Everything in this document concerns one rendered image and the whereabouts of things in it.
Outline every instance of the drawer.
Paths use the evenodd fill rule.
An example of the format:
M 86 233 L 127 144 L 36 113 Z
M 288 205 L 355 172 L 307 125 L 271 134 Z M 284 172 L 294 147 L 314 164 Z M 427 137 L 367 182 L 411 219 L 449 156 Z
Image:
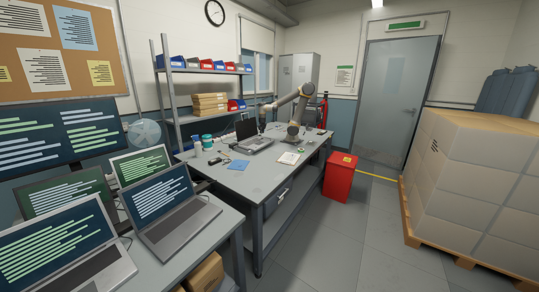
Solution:
M 290 192 L 292 192 L 292 177 L 288 179 L 284 185 L 282 185 L 275 194 L 273 194 L 266 202 L 264 202 L 264 211 L 262 213 L 264 220 L 266 220 L 277 209 L 279 204 L 285 200 Z

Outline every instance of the bulletin board frame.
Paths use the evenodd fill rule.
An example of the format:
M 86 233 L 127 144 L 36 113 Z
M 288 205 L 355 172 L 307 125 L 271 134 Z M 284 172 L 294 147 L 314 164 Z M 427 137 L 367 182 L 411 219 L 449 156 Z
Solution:
M 46 95 L 46 96 L 48 96 L 48 97 L 46 97 L 46 98 L 45 97 L 36 98 L 36 99 L 31 99 L 31 98 L 30 99 L 24 99 L 23 98 L 23 99 L 16 99 L 16 100 L 11 99 L 11 100 L 7 101 L 6 98 L 3 98 L 4 95 L 2 94 L 2 92 L 5 91 L 7 88 L 9 88 L 12 85 L 14 86 L 14 84 L 13 83 L 12 84 L 10 84 L 10 83 L 0 83 L 0 106 L 7 106 L 7 105 L 12 105 L 12 104 L 28 104 L 28 103 L 37 103 L 37 102 L 55 102 L 55 101 L 62 101 L 62 100 L 75 100 L 75 99 L 86 99 L 86 98 L 103 98 L 103 97 L 129 96 L 130 95 L 129 84 L 128 84 L 128 81 L 127 81 L 127 74 L 126 74 L 126 71 L 125 71 L 125 64 L 124 64 L 123 56 L 122 56 L 121 39 L 119 37 L 119 34 L 116 31 L 117 26 L 116 26 L 116 16 L 115 16 L 115 13 L 114 13 L 114 8 L 112 8 L 110 6 L 91 3 L 91 2 L 83 2 L 81 0 L 59 0 L 58 3 L 60 3 L 61 6 L 66 6 L 66 5 L 73 4 L 72 7 L 75 8 L 75 10 L 78 9 L 77 4 L 81 4 L 81 5 L 84 5 L 83 6 L 83 11 L 88 10 L 89 7 L 102 8 L 102 9 L 110 11 L 110 19 L 112 21 L 109 20 L 108 23 L 112 22 L 112 24 L 108 25 L 106 27 L 109 30 L 111 28 L 113 30 L 113 37 L 114 37 L 115 42 L 116 42 L 116 45 L 114 46 L 113 49 L 114 49 L 114 53 L 117 52 L 117 55 L 113 55 L 114 59 L 113 58 L 106 58 L 102 54 L 94 56 L 93 58 L 95 58 L 95 59 L 86 59 L 86 58 L 92 58 L 92 57 L 91 56 L 86 56 L 86 57 L 83 56 L 83 58 L 85 58 L 85 59 L 84 60 L 80 59 L 80 60 L 81 60 L 81 62 L 83 61 L 85 63 L 85 67 L 79 66 L 79 69 L 78 69 L 79 71 L 88 72 L 88 78 L 85 81 L 85 83 L 87 83 L 87 88 L 90 88 L 90 86 L 92 86 L 91 89 L 96 88 L 97 93 L 96 94 L 85 93 L 83 95 L 77 94 L 76 92 L 79 92 L 79 91 L 73 91 L 73 83 L 71 83 L 71 88 L 72 88 L 71 91 L 50 91 L 50 92 L 47 92 L 48 95 Z M 48 1 L 46 3 L 43 3 L 43 4 L 44 5 L 54 5 L 55 2 L 53 0 L 53 1 Z M 56 36 L 56 41 L 62 42 L 61 37 L 60 37 L 60 39 L 57 38 L 59 29 L 58 29 L 58 26 L 56 24 L 56 21 L 58 19 L 56 18 L 56 21 L 55 21 L 55 16 L 51 15 L 50 13 L 51 13 L 51 10 L 49 9 L 48 12 L 47 12 L 47 15 L 46 15 L 46 19 L 47 19 L 47 22 L 48 22 L 48 27 L 50 29 L 51 37 L 32 36 L 32 37 L 34 37 L 35 42 L 39 42 L 40 38 L 46 38 L 48 40 L 54 40 L 55 36 Z M 102 33 L 102 31 L 99 31 L 99 32 L 97 31 L 97 28 L 95 27 L 95 24 L 96 24 L 96 22 L 94 21 L 94 24 L 93 24 L 94 29 L 93 30 L 96 33 L 100 33 L 100 32 Z M 11 35 L 11 34 L 0 33 L 0 37 L 2 37 L 3 35 Z M 100 41 L 103 41 L 103 39 L 99 38 L 97 35 L 94 35 L 94 39 L 96 39 L 96 46 L 98 45 L 98 43 Z M 39 44 L 35 43 L 32 48 L 37 49 L 37 48 L 39 48 L 38 46 L 39 46 Z M 62 44 L 60 44 L 60 47 L 61 48 L 59 48 L 58 50 L 60 50 L 59 52 L 62 53 L 62 56 L 64 54 L 69 54 L 70 52 L 71 53 L 76 53 L 77 51 L 79 51 L 79 50 L 75 50 L 75 49 L 62 48 Z M 15 49 L 17 47 L 8 46 L 6 48 Z M 91 79 L 92 76 L 89 73 L 89 70 L 90 70 L 89 63 L 86 65 L 87 60 L 110 60 L 110 63 L 114 62 L 115 65 L 113 65 L 113 64 L 109 65 L 110 69 L 112 70 L 112 76 L 115 77 L 114 78 L 114 81 L 115 81 L 114 86 L 99 86 L 99 87 L 93 86 L 92 85 L 92 79 Z M 12 79 L 13 79 L 13 71 L 17 71 L 17 69 L 20 69 L 20 68 L 15 67 L 13 70 L 11 70 L 10 66 L 8 66 L 9 74 L 11 75 Z M 68 75 L 68 78 L 69 78 L 69 72 L 72 71 L 72 70 L 66 69 L 66 71 L 67 71 L 67 75 Z M 24 94 L 32 93 L 33 91 L 31 92 L 31 89 L 30 89 L 30 86 L 29 86 L 29 80 L 27 78 L 24 78 L 24 83 L 27 85 L 27 88 L 25 88 L 26 91 L 25 91 Z

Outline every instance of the wooden pallet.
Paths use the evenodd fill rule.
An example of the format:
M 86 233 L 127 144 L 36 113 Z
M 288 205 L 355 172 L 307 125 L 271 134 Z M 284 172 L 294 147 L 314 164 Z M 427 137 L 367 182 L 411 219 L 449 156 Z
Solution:
M 408 198 L 406 198 L 406 192 L 404 192 L 404 184 L 403 184 L 402 175 L 399 175 L 399 180 L 397 184 L 399 188 L 400 214 L 403 221 L 404 244 L 406 244 L 406 246 L 411 246 L 414 249 L 419 249 L 419 246 L 421 246 L 421 244 L 427 244 L 429 246 L 432 246 L 444 252 L 448 252 L 449 254 L 451 254 L 451 256 L 453 256 L 453 262 L 455 263 L 455 265 L 458 265 L 459 267 L 462 267 L 468 271 L 471 271 L 471 269 L 475 265 L 482 265 L 483 267 L 487 267 L 489 269 L 498 271 L 500 273 L 504 273 L 507 276 L 509 276 L 513 286 L 519 291 L 539 292 L 539 282 L 535 282 L 525 277 L 518 276 L 515 273 L 505 271 L 504 269 L 494 267 L 493 265 L 483 263 L 482 261 L 475 260 L 471 258 L 470 256 L 463 256 L 460 253 L 453 252 L 452 250 L 443 248 L 443 246 L 439 246 L 437 244 L 433 244 L 421 238 L 415 237 L 414 231 L 412 231 L 412 228 L 410 227 L 410 212 L 408 212 Z

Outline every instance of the roller blind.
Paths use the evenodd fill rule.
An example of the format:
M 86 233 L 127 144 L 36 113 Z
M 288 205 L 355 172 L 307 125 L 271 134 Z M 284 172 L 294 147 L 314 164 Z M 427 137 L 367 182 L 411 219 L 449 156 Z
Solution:
M 269 29 L 241 18 L 241 48 L 273 55 L 273 37 Z

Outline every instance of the yellow sticky note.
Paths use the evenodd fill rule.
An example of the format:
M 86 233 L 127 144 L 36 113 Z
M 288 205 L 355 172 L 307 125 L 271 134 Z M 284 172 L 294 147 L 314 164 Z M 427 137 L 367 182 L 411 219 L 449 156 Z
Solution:
M 113 86 L 114 78 L 108 60 L 86 60 L 94 86 Z
M 0 83 L 11 83 L 11 75 L 9 75 L 8 67 L 0 65 Z

